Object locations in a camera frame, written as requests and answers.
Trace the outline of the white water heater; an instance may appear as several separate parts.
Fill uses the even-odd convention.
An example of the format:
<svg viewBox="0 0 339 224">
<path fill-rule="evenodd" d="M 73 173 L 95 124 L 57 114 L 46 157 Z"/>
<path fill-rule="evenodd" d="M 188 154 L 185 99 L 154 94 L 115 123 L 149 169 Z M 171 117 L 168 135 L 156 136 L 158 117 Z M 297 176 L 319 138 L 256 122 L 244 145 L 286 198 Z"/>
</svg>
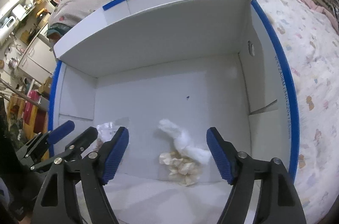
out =
<svg viewBox="0 0 339 224">
<path fill-rule="evenodd" d="M 14 16 L 6 19 L 0 29 L 0 46 L 2 47 L 9 35 L 15 30 L 18 20 Z"/>
</svg>

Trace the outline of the white patterned bed quilt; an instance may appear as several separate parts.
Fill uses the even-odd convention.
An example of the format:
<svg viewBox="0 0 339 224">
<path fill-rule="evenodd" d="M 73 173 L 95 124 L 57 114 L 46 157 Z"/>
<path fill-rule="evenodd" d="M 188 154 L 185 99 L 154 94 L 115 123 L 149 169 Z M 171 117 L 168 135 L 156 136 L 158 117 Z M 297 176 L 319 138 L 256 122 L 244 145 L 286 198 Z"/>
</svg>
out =
<svg viewBox="0 0 339 224">
<path fill-rule="evenodd" d="M 338 31 L 301 0 L 258 0 L 280 38 L 300 115 L 296 187 L 308 223 L 338 222 Z"/>
</svg>

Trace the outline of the cream satin scrunchie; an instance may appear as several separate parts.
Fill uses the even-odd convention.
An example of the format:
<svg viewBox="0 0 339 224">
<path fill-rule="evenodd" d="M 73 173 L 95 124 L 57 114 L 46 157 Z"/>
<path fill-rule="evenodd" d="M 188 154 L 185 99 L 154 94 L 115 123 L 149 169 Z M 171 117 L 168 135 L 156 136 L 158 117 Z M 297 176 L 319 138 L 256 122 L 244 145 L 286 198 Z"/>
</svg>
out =
<svg viewBox="0 0 339 224">
<path fill-rule="evenodd" d="M 158 160 L 168 169 L 169 181 L 179 183 L 181 186 L 196 184 L 202 173 L 202 164 L 189 157 L 183 157 L 178 152 L 161 153 Z"/>
</svg>

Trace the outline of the blue white cardboard box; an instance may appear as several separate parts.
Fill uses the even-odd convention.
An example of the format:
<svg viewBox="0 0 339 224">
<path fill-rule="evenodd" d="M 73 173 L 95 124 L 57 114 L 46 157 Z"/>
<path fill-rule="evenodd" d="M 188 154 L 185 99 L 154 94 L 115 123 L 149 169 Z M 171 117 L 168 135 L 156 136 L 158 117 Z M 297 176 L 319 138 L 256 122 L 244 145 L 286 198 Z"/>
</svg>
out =
<svg viewBox="0 0 339 224">
<path fill-rule="evenodd" d="M 168 119 L 206 147 L 215 127 L 238 150 L 282 160 L 296 176 L 299 114 L 282 45 L 257 0 L 113 0 L 54 46 L 49 128 L 75 134 L 123 120 L 119 172 L 167 180 Z"/>
</svg>

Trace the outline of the wooden staircase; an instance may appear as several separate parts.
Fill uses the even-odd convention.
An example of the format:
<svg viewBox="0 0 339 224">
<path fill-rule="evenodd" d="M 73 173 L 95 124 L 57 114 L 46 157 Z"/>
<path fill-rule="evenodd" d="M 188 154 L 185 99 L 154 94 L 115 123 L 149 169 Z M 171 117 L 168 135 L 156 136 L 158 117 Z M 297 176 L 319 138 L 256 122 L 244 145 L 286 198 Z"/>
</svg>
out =
<svg viewBox="0 0 339 224">
<path fill-rule="evenodd" d="M 7 101 L 7 121 L 18 127 L 18 138 L 32 139 L 48 131 L 49 100 L 29 87 L 25 94 L 1 79 L 1 97 Z"/>
</svg>

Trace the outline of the white fluffy soft item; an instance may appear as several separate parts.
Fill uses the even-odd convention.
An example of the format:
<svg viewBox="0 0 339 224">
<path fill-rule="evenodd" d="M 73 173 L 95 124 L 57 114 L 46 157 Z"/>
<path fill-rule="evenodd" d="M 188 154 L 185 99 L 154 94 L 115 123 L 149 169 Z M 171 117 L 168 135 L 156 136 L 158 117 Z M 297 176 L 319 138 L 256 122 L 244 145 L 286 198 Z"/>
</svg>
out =
<svg viewBox="0 0 339 224">
<path fill-rule="evenodd" d="M 160 120 L 158 128 L 173 139 L 174 147 L 180 155 L 191 158 L 199 164 L 208 164 L 211 152 L 195 146 L 188 131 L 168 119 Z"/>
</svg>

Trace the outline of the beige patterned scrunchie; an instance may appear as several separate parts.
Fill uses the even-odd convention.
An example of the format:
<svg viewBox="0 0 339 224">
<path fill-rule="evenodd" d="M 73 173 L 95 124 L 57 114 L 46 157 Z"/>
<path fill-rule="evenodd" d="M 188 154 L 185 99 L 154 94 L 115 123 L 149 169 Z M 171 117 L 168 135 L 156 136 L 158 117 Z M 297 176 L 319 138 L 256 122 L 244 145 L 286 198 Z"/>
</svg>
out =
<svg viewBox="0 0 339 224">
<path fill-rule="evenodd" d="M 98 131 L 98 136 L 94 151 L 99 151 L 101 146 L 105 142 L 108 142 L 113 138 L 117 131 L 117 128 L 115 122 L 107 122 L 104 124 L 97 125 L 96 129 Z"/>
</svg>

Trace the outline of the white kitchen cabinet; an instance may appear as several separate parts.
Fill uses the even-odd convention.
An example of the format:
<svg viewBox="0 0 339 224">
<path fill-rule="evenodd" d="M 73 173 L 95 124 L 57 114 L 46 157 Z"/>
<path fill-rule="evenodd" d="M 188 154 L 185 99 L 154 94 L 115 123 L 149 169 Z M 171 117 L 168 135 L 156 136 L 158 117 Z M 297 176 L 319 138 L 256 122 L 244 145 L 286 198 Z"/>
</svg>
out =
<svg viewBox="0 0 339 224">
<path fill-rule="evenodd" d="M 31 41 L 25 50 L 18 67 L 28 72 L 30 62 L 35 63 L 51 75 L 54 73 L 57 65 L 57 60 L 50 46 L 43 42 L 38 36 Z"/>
</svg>

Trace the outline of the brown cardboard box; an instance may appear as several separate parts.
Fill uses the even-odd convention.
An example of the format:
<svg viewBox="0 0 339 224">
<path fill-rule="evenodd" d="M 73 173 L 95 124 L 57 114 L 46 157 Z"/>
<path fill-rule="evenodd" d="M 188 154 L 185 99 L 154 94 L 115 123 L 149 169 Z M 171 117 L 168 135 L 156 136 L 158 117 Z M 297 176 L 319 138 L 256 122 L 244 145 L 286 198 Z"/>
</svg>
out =
<svg viewBox="0 0 339 224">
<path fill-rule="evenodd" d="M 52 77 L 47 77 L 45 82 L 39 87 L 38 92 L 45 97 L 49 97 L 51 92 L 51 86 L 52 86 Z"/>
</svg>

